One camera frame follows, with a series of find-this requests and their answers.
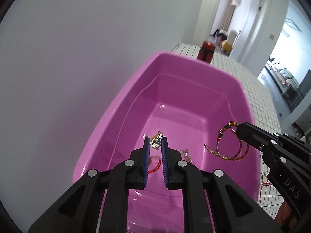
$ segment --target pink tub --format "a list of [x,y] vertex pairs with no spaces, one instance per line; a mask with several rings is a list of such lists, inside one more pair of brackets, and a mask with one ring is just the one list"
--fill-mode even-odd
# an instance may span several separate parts
[[[73,182],[89,169],[113,168],[128,159],[133,149],[141,148],[145,136],[161,131],[170,148],[188,149],[199,169],[222,169],[257,200],[258,151],[250,148],[242,160],[224,161],[203,146],[207,143],[214,149],[218,130],[231,120],[254,123],[247,97],[235,78],[199,60],[157,53],[126,83],[100,119],[79,158]],[[236,137],[226,132],[221,153],[233,156],[238,147]],[[150,148],[150,156],[161,157],[161,149]],[[148,175],[145,190],[130,190],[128,231],[183,232],[182,192],[165,189],[162,166]]]

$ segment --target braided bracelet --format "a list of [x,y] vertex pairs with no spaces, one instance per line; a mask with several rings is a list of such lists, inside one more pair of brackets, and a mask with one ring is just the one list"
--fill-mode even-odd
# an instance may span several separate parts
[[244,158],[244,157],[246,156],[246,154],[248,153],[249,144],[247,144],[247,146],[246,146],[246,151],[245,151],[245,153],[244,153],[242,156],[237,157],[237,156],[240,154],[240,152],[242,151],[242,140],[239,139],[239,137],[238,137],[236,131],[233,130],[233,129],[231,129],[231,132],[237,137],[237,139],[238,139],[239,142],[240,142],[240,147],[239,147],[237,153],[236,153],[233,157],[227,157],[227,156],[221,155],[221,154],[219,153],[219,149],[218,149],[219,142],[220,142],[220,140],[221,140],[221,138],[222,138],[224,132],[225,132],[226,130],[230,129],[231,127],[237,127],[238,125],[239,125],[239,123],[237,123],[237,122],[235,122],[235,121],[230,121],[230,122],[228,122],[222,129],[220,129],[220,130],[218,131],[218,136],[217,136],[217,141],[216,141],[216,152],[213,152],[206,144],[204,144],[204,147],[205,147],[211,154],[213,154],[214,156],[220,157],[220,158],[222,158],[223,160],[233,160],[233,161],[235,161],[235,160],[240,160],[240,159]]

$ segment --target pillow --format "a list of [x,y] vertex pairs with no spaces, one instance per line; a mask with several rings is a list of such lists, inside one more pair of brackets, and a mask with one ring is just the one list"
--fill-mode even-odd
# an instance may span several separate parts
[[288,74],[282,74],[282,77],[285,81],[287,81],[288,79],[290,79],[290,76]]
[[278,63],[274,64],[273,67],[274,67],[278,72],[281,71],[281,70],[284,70],[284,68],[283,68],[280,64],[278,64]]
[[288,71],[287,69],[285,69],[285,70],[286,70],[286,72],[288,73],[288,75],[289,75],[291,78],[294,77],[293,74],[292,74],[290,71]]

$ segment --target red thread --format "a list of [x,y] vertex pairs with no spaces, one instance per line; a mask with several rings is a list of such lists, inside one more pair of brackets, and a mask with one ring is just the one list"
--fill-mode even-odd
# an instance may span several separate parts
[[[263,181],[262,178],[263,178],[264,176],[267,178],[267,182],[264,182],[264,181]],[[269,186],[269,193],[268,193],[268,195],[269,195],[270,192],[271,192],[271,187],[273,186],[271,183],[268,182],[268,177],[267,177],[267,175],[265,175],[265,172],[263,172],[263,174],[261,175],[261,182],[262,182],[262,184],[261,184],[261,187],[260,187],[260,194],[259,194],[260,199],[259,199],[259,202],[261,202],[261,191],[262,191],[262,187],[263,187],[264,185]]]
[[156,167],[155,167],[154,169],[152,169],[152,170],[149,170],[148,173],[152,173],[152,172],[157,171],[157,170],[160,168],[160,165],[161,165],[161,163],[162,163],[160,157],[158,157],[158,156],[152,156],[152,157],[149,158],[150,164],[152,163],[152,158],[153,158],[153,157],[158,158],[159,161],[158,161],[158,164],[156,165]]

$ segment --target red container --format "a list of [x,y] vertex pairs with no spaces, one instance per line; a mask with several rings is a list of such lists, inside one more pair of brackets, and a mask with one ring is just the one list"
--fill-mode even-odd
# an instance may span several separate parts
[[209,41],[204,41],[197,56],[197,60],[203,60],[211,63],[215,52],[215,45]]

